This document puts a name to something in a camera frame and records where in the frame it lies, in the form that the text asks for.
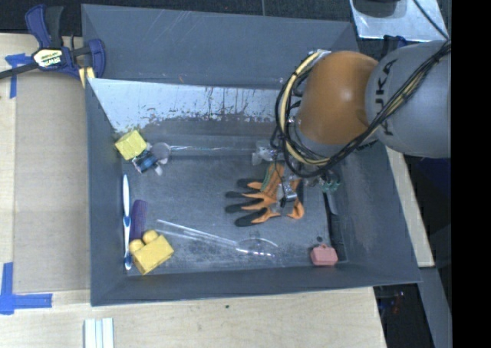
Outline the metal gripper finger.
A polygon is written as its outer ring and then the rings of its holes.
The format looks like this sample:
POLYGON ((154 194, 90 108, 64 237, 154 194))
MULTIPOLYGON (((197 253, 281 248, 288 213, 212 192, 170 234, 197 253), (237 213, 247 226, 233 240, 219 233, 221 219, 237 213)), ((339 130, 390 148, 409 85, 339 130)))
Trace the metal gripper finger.
POLYGON ((278 186, 278 205, 281 208, 293 206, 298 198, 297 192, 290 184, 280 184, 278 186))

